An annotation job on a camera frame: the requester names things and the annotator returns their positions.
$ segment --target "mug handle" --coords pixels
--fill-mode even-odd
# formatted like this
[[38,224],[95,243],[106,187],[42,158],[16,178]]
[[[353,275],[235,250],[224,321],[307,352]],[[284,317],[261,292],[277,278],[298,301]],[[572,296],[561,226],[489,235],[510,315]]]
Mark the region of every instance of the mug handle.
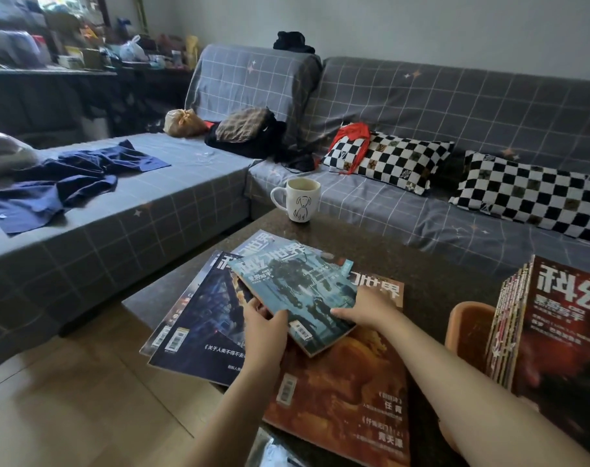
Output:
[[271,190],[271,201],[273,202],[273,204],[280,208],[283,211],[286,211],[287,213],[289,212],[286,208],[284,208],[280,203],[277,202],[277,200],[275,199],[275,192],[278,190],[283,190],[284,193],[286,193],[286,188],[284,187],[275,187],[273,190]]

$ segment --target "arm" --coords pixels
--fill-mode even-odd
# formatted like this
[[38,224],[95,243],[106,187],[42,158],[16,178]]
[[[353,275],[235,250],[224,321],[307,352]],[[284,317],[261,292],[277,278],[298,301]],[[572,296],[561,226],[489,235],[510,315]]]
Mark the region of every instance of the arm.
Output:
[[190,467],[245,465],[280,374],[280,360],[288,332],[285,311],[267,321],[257,313],[257,308],[258,300],[253,299],[243,310],[243,368],[202,434],[194,441]]
[[471,466],[590,466],[573,439],[428,336],[382,292],[359,287],[354,308],[332,313],[388,339]]

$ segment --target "wooden floor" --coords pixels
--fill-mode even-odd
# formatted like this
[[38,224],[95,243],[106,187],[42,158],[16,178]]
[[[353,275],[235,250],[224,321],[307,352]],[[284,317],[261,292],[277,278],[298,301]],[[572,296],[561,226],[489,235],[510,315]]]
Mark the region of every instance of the wooden floor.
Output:
[[221,393],[153,369],[150,331],[119,302],[0,366],[0,466],[185,465]]

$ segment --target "hand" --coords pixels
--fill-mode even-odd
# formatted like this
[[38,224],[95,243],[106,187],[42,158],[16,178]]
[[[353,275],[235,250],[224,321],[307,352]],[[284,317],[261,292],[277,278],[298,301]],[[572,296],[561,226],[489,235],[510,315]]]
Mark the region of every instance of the hand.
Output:
[[358,287],[353,308],[333,308],[331,311],[338,318],[375,330],[381,330],[396,313],[396,305],[388,294],[366,285]]
[[280,369],[289,332],[288,312],[278,311],[271,319],[268,310],[252,298],[243,307],[245,319],[245,362],[248,369]]

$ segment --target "red magazine cover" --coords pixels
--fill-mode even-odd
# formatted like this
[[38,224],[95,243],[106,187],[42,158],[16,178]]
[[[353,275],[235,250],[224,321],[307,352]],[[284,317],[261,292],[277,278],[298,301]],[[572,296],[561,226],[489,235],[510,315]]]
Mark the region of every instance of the red magazine cover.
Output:
[[512,390],[590,452],[590,273],[535,257]]
[[[402,301],[402,283],[378,279]],[[399,467],[410,463],[407,409],[403,361],[377,331],[358,326],[313,358],[289,341],[264,420],[362,465]]]

